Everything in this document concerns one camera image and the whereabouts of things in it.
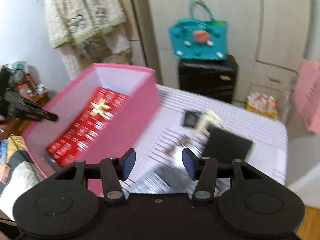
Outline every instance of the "bag handle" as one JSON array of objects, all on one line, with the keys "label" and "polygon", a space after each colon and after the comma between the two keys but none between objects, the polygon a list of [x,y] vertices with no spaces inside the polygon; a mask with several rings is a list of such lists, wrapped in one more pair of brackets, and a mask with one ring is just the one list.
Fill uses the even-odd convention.
[{"label": "bag handle", "polygon": [[210,11],[208,6],[206,6],[206,4],[202,0],[190,0],[189,1],[189,17],[190,18],[193,18],[193,19],[195,18],[194,15],[193,15],[193,11],[195,10],[196,3],[200,3],[200,5],[207,11],[207,13],[209,14],[210,18],[212,20],[214,20],[212,12]]}]

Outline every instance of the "black suitcase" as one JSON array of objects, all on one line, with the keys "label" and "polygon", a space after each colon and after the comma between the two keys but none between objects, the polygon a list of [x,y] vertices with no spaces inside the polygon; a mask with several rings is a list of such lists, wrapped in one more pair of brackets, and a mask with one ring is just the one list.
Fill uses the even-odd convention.
[{"label": "black suitcase", "polygon": [[237,70],[238,64],[231,55],[223,61],[181,59],[180,89],[231,103]]}]

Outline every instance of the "person's hand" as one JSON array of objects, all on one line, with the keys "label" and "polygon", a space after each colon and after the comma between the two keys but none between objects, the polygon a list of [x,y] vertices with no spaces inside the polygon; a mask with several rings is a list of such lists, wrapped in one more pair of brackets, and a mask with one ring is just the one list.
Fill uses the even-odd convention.
[{"label": "person's hand", "polygon": [[[4,117],[0,115],[0,121],[3,121]],[[13,125],[15,118],[9,120],[4,124],[0,124],[0,141],[7,139],[10,136],[10,128]]]}]

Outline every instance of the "pink box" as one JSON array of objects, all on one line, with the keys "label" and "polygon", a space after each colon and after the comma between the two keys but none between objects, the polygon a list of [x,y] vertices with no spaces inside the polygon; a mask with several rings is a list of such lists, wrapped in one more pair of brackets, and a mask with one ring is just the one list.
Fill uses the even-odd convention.
[{"label": "pink box", "polygon": [[320,132],[320,63],[304,60],[294,91],[297,111],[308,131]]},{"label": "pink box", "polygon": [[[42,158],[46,154],[45,147],[68,128],[99,86],[130,98],[103,133],[88,144],[86,151],[76,156],[76,159],[83,159],[88,164],[99,163],[106,157],[121,157],[134,145],[160,107],[154,70],[132,65],[92,64],[45,106],[45,110],[59,116],[59,121],[33,122],[22,134],[29,155],[45,177],[54,173]],[[89,189],[99,194],[101,181],[89,181]]]}]

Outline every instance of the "yellow star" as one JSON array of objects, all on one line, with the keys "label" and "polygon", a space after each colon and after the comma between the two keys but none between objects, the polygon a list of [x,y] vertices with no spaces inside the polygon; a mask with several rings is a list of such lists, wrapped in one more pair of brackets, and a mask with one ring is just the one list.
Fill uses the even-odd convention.
[{"label": "yellow star", "polygon": [[94,102],[91,102],[91,105],[93,106],[93,109],[90,112],[90,114],[92,116],[96,116],[97,114],[100,114],[101,116],[104,116],[105,115],[104,111],[111,109],[110,106],[105,105],[105,102],[106,101],[103,98],[101,98],[97,104],[94,103]]}]

